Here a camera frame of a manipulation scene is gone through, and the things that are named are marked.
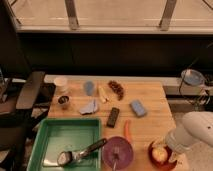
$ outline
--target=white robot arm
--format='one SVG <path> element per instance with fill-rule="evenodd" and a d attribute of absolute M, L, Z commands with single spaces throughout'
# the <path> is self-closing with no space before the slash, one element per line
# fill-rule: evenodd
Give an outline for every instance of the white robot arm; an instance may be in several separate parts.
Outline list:
<path fill-rule="evenodd" d="M 184 153 L 199 140 L 213 147 L 213 112 L 185 114 L 182 124 L 165 137 L 168 147 L 178 154 Z"/>

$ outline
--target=wooden table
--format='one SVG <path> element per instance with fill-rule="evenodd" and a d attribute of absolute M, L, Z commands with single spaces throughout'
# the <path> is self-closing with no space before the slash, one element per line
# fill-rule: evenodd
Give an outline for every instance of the wooden table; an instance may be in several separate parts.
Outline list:
<path fill-rule="evenodd" d="M 163 87 L 160 82 L 118 82 L 121 83 L 125 89 L 125 96 L 121 101 L 117 100 L 116 94 L 108 87 L 108 81 L 94 81 L 96 87 L 97 85 L 104 87 L 110 97 L 110 102 L 103 104 L 99 99 L 97 91 L 95 91 L 93 96 L 86 96 L 83 90 L 84 81 L 70 80 L 69 96 L 71 98 L 71 105 L 69 109 L 62 110 L 57 103 L 61 94 L 56 89 L 48 117 L 99 117 L 102 121 L 102 137 L 106 138 L 124 136 L 124 123 L 129 119 L 131 120 L 130 132 L 132 136 L 134 160 L 126 170 L 156 170 L 149 161 L 147 148 L 153 140 L 164 137 L 169 130 L 175 128 Z M 92 115 L 80 115 L 78 110 L 94 98 L 99 102 L 99 111 Z M 134 99 L 140 100 L 147 109 L 148 113 L 145 117 L 138 118 L 132 112 L 129 104 Z M 115 128 L 108 128 L 106 127 L 106 121 L 112 107 L 119 108 L 120 114 Z M 102 164 L 102 168 L 103 171 L 111 170 L 105 164 Z M 181 155 L 175 170 L 189 170 L 185 155 Z"/>

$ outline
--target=floor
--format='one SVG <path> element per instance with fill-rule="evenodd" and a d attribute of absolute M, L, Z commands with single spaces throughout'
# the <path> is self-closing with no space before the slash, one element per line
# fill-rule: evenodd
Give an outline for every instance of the floor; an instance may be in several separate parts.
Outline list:
<path fill-rule="evenodd" d="M 166 0 L 74 2 L 79 25 L 95 27 L 157 27 L 166 5 Z M 24 26 L 69 25 L 65 0 L 18 0 L 12 5 L 12 9 Z M 212 27 L 212 19 L 212 10 L 202 0 L 178 0 L 171 26 Z"/>
<path fill-rule="evenodd" d="M 168 99 L 173 118 L 176 125 L 181 123 L 182 116 L 190 111 L 194 111 L 194 107 L 185 100 Z M 26 168 L 29 156 L 32 150 L 32 141 L 26 143 L 26 155 L 23 168 Z M 188 152 L 186 157 L 190 166 L 189 171 L 212 171 L 213 170 L 213 148 L 199 142 L 195 144 Z"/>

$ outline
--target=white container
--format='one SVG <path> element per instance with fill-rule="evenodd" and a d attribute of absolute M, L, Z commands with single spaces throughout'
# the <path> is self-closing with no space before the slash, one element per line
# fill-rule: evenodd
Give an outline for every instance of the white container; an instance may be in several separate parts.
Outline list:
<path fill-rule="evenodd" d="M 54 79 L 58 91 L 62 94 L 69 93 L 68 79 L 65 76 L 58 76 Z"/>

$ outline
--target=green plastic tray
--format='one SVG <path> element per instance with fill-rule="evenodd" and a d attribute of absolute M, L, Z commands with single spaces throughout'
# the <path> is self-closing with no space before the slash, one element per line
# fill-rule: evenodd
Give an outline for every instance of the green plastic tray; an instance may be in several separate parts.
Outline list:
<path fill-rule="evenodd" d="M 100 171 L 101 150 L 78 163 L 57 165 L 62 151 L 81 150 L 101 139 L 98 118 L 45 119 L 42 121 L 28 164 L 28 171 Z"/>

